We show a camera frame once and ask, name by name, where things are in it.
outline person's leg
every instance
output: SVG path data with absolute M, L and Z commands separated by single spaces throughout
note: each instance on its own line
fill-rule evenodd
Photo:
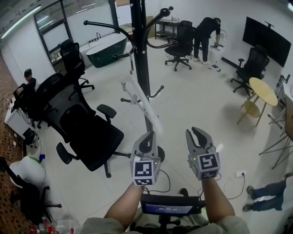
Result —
M 209 49 L 209 38 L 203 37 L 201 39 L 201 46 L 202 46 L 202 60 L 204 62 L 207 61 L 208 49 Z
M 265 210 L 271 210 L 276 209 L 278 211 L 282 210 L 282 204 L 283 204 L 284 198 L 283 195 L 278 195 L 273 199 L 265 200 L 261 202 L 255 202 L 251 205 L 245 205 L 243 207 L 243 211 L 265 211 Z
M 199 36 L 196 36 L 195 39 L 194 39 L 194 57 L 197 59 L 198 58 L 198 50 L 199 50 L 199 47 L 200 47 L 200 44 L 201 44 L 201 39 Z
M 265 196 L 277 196 L 282 195 L 286 188 L 286 181 L 281 181 L 278 183 L 268 184 L 264 188 L 253 189 L 251 192 L 251 198 L 253 200 L 265 197 Z

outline black pants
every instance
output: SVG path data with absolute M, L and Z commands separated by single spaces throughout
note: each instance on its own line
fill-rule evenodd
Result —
M 194 57 L 195 58 L 198 58 L 198 50 L 199 50 L 200 44 L 202 47 L 202 59 L 204 62 L 206 62 L 208 49 L 209 49 L 209 37 L 195 35 L 195 39 L 194 39 Z

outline ceiling light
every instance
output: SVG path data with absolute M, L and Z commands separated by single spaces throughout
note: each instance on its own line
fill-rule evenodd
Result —
M 46 23 L 45 25 L 39 27 L 39 29 L 42 29 L 43 27 L 47 26 L 48 24 L 52 23 L 54 20 L 51 20 L 49 23 Z
M 86 9 L 84 9 L 84 10 L 78 11 L 77 13 L 79 13 L 79 12 L 82 12 L 82 11 L 86 11 L 86 10 L 87 10 L 87 8 L 86 8 Z M 76 13 L 76 14 L 77 14 L 77 13 Z
M 2 36 L 1 39 L 7 36 L 8 33 L 10 33 L 18 24 L 20 24 L 22 21 L 24 21 L 26 18 L 28 18 L 31 14 L 36 12 L 38 9 L 41 8 L 41 5 L 37 6 L 36 8 L 32 9 L 29 13 L 27 13 L 24 17 L 22 17 L 19 21 L 17 21 L 10 29 L 8 29 Z
M 95 5 L 96 3 L 90 4 L 90 5 L 84 5 L 82 8 L 85 8 L 87 6 Z
M 49 17 L 49 16 L 44 17 L 43 19 L 39 20 L 37 23 L 39 23 L 39 22 L 41 22 L 41 21 L 47 19 L 48 17 Z
M 291 11 L 293 11 L 293 5 L 292 5 L 292 3 L 288 3 L 288 8 L 289 8 Z

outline white floor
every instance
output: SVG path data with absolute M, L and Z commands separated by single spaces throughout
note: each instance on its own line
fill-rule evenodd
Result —
M 234 68 L 220 62 L 222 71 L 218 73 L 208 70 L 206 65 L 190 61 L 192 70 L 179 65 L 178 71 L 174 72 L 174 64 L 164 65 L 167 57 L 163 49 L 148 49 L 148 60 L 152 92 L 155 93 L 161 85 L 165 86 L 160 95 L 151 99 L 151 105 L 164 128 L 164 134 L 158 136 L 158 143 L 166 154 L 162 169 L 171 179 L 168 195 L 176 196 L 183 187 L 187 188 L 190 195 L 196 195 L 201 188 L 201 183 L 187 163 L 189 152 L 185 131 L 192 126 L 208 132 L 216 146 L 224 145 L 220 153 L 222 179 L 218 184 L 228 198 L 239 195 L 244 184 L 243 178 L 235 178 L 236 171 L 247 171 L 245 188 L 247 185 L 264 186 L 282 179 L 286 162 L 271 170 L 278 152 L 259 156 L 281 134 L 276 125 L 268 124 L 270 119 L 267 113 L 271 109 L 266 109 L 257 128 L 254 128 L 256 120 L 251 118 L 245 118 L 236 125 L 245 95 L 232 92 L 236 86 L 230 83 L 230 79 L 235 77 Z M 133 143 L 146 132 L 141 111 L 136 106 L 120 101 L 122 97 L 129 97 L 122 91 L 117 77 L 128 74 L 129 69 L 130 62 L 126 58 L 100 69 L 92 66 L 83 76 L 95 85 L 95 90 L 84 93 L 91 108 L 95 110 L 98 105 L 105 104 L 117 111 L 113 125 L 125 135 L 118 148 L 118 151 L 125 153 L 131 152 Z M 262 101 L 257 104 L 262 108 Z M 81 225 L 88 217 L 103 217 L 131 183 L 129 160 L 113 156 L 109 163 L 112 178 L 107 179 L 103 167 L 90 172 L 80 161 L 65 165 L 56 152 L 57 143 L 63 142 L 63 139 L 53 128 L 44 125 L 39 134 L 43 139 L 43 153 L 46 155 L 44 165 L 47 184 L 51 187 L 48 199 L 63 206 L 62 209 L 50 210 L 53 217 L 60 218 L 69 214 Z M 168 188 L 168 180 L 163 173 L 151 189 L 153 188 L 161 191 Z M 240 197 L 231 200 L 231 203 L 236 214 L 247 221 L 251 233 L 277 233 L 288 211 L 243 213 L 242 206 L 247 201 L 249 200 L 244 191 Z

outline round wooden table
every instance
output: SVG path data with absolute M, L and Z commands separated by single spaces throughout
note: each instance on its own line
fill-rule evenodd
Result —
M 258 121 L 256 123 L 256 126 L 258 125 L 258 123 L 260 122 L 260 119 L 262 117 L 262 114 L 264 113 L 265 111 L 265 108 L 266 108 L 266 105 L 269 104 L 270 106 L 276 106 L 278 105 L 278 99 L 277 99 L 277 96 L 276 94 L 274 93 L 274 91 L 262 80 L 258 79 L 258 78 L 255 78 L 255 77 L 252 77 L 250 78 L 249 80 L 249 84 L 253 90 L 253 95 L 248 99 L 248 101 L 250 99 L 252 99 L 254 96 L 257 96 L 255 98 L 255 100 L 253 101 L 253 103 L 256 103 L 256 101 L 260 98 L 264 101 L 264 107 L 262 108 L 262 111 L 260 113 L 260 116 L 258 118 Z M 247 114 L 250 114 L 250 109 L 249 108 L 246 108 L 246 111 L 245 111 L 245 114 L 243 114 L 240 119 L 238 120 L 237 124 L 239 124 L 243 119 L 244 117 L 247 115 Z

